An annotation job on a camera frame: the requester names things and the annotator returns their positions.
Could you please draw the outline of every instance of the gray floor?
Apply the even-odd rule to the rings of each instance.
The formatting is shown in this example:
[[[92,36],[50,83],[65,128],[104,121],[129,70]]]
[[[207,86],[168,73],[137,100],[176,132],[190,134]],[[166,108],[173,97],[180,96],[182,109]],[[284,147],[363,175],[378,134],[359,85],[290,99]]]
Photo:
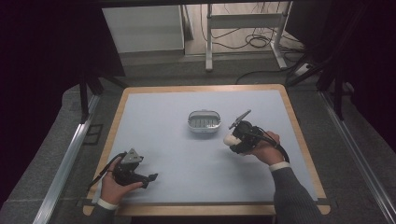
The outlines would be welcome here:
[[[183,57],[172,60],[145,61],[138,64],[123,58],[127,77],[120,80],[130,86],[220,85],[234,84],[241,75],[258,70],[277,69],[272,54],[216,56],[214,71],[205,71],[203,57]],[[242,78],[238,84],[281,83],[286,72],[257,73]],[[300,122],[319,178],[329,198],[332,211],[329,223],[387,223],[372,192],[350,156],[341,134],[336,129],[326,105],[314,88],[317,77],[288,89],[295,114]],[[73,165],[64,190],[49,223],[81,223],[82,208],[78,204],[86,195],[97,162],[102,153],[112,118],[122,94],[122,88],[101,79],[105,92],[97,106],[92,127],[102,127],[95,136],[86,137]],[[384,140],[344,97],[346,124],[362,153],[377,174],[392,199],[396,198],[396,156]],[[32,223],[51,181],[63,159],[79,123],[78,87],[64,94],[63,108],[48,137],[25,175],[4,203],[0,223]],[[129,223],[128,217],[117,217],[117,223]]]

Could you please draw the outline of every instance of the person's arm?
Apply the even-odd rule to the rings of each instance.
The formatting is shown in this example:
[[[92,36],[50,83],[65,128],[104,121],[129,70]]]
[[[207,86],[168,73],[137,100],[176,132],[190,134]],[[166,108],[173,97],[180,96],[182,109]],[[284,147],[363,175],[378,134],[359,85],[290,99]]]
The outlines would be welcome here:
[[[143,186],[142,182],[127,186],[117,184],[111,172],[120,159],[117,158],[110,164],[106,175],[103,177],[101,195],[91,215],[87,217],[88,223],[113,223],[114,215],[122,197],[129,191]]]
[[[272,132],[267,134],[279,143],[279,135]],[[270,166],[276,187],[274,205],[279,224],[324,223],[324,217],[317,205],[278,150],[261,141],[248,154]]]

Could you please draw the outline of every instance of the metal frame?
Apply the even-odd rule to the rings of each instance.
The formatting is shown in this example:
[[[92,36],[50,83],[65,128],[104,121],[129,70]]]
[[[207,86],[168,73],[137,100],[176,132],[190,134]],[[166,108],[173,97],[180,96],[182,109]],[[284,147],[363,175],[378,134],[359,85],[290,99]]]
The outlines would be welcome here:
[[[240,15],[212,15],[212,4],[207,5],[207,40],[206,40],[206,61],[205,69],[213,70],[213,50],[212,50],[212,29],[232,29],[232,28],[278,28],[274,41],[271,41],[273,50],[280,69],[287,68],[285,60],[279,51],[279,42],[285,29],[286,20],[290,9],[290,2],[287,3],[282,13],[271,14],[240,14]]]
[[[358,144],[355,142],[355,139],[350,134],[346,124],[341,121],[332,110],[332,100],[330,99],[330,96],[323,92],[320,92],[319,95],[322,97],[325,105],[327,106],[332,121],[342,135],[346,143],[346,147],[349,150],[350,155],[352,156],[352,159],[354,160],[359,171],[361,172],[361,175],[363,176],[368,188],[373,193],[379,208],[385,216],[385,219],[389,224],[396,223],[396,210],[395,206],[393,205],[392,199],[389,197],[386,190],[384,189],[384,186],[378,180],[369,163],[364,158],[364,155],[361,153]]]
[[[80,123],[77,127],[75,135],[64,154],[64,159],[59,166],[58,172],[52,180],[52,183],[49,187],[49,191],[47,192],[46,197],[44,198],[43,203],[41,204],[40,209],[38,209],[37,215],[35,216],[35,224],[48,223],[50,221],[50,216],[55,208],[55,204],[57,203],[59,196],[64,188],[64,183],[69,177],[70,171],[73,167],[73,163],[76,160],[79,149],[81,148],[82,142],[84,140],[85,134],[90,127],[93,112],[99,102],[100,96],[94,95],[91,98],[89,105],[89,116],[85,123]]]

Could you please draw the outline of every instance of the wooden table edge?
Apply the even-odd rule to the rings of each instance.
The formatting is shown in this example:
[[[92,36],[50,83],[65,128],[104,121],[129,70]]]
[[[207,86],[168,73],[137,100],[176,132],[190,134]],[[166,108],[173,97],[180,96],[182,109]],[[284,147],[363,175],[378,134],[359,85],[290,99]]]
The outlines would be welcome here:
[[[294,110],[291,106],[289,96],[283,85],[280,84],[262,84],[262,85],[214,85],[214,86],[168,86],[168,87],[130,87],[126,88],[120,98],[120,103],[114,116],[112,125],[110,127],[109,134],[102,152],[101,158],[99,160],[94,177],[98,176],[102,169],[106,166],[108,155],[110,154],[111,148],[114,143],[114,138],[117,129],[120,125],[120,119],[122,117],[125,104],[128,100],[128,96],[131,93],[159,93],[159,92],[185,92],[185,91],[269,91],[275,90],[279,91],[282,97],[283,103],[288,112],[290,118],[291,126],[296,135],[297,141],[300,145],[300,149],[303,153],[305,164],[307,170],[311,176],[315,192],[320,199],[327,199],[324,189],[321,185],[320,179],[318,178],[318,173],[315,168],[315,164],[312,161],[311,155],[309,153],[308,147],[304,140],[303,133],[298,124],[298,120],[294,114]],[[92,186],[91,190],[87,194],[87,199],[93,199],[94,193],[96,192],[98,184]],[[329,205],[318,205],[320,212],[323,215],[330,213]],[[85,205],[83,206],[83,213],[85,215],[90,215],[93,206]],[[247,205],[191,205],[191,206],[173,206],[173,205],[128,205],[122,206],[118,209],[118,216],[143,216],[142,214],[147,214],[148,216],[161,216],[163,211],[166,211],[167,216],[200,216],[204,214],[209,214],[210,216],[213,211],[216,211],[218,215],[274,215],[275,210],[272,205],[257,205],[257,204],[247,204]]]

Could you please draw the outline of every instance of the white tabletop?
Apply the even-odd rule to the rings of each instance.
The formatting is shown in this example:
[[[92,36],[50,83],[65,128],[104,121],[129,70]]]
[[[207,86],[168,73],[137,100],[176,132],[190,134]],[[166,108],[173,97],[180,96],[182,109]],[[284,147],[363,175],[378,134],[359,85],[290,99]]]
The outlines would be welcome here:
[[[189,130],[190,112],[200,109],[219,113],[216,133]],[[187,91],[129,94],[108,160],[133,147],[144,157],[135,172],[159,175],[123,203],[271,203],[275,186],[268,166],[233,153],[222,141],[236,117],[248,109],[245,120],[281,136],[294,173],[317,200],[279,91]]]

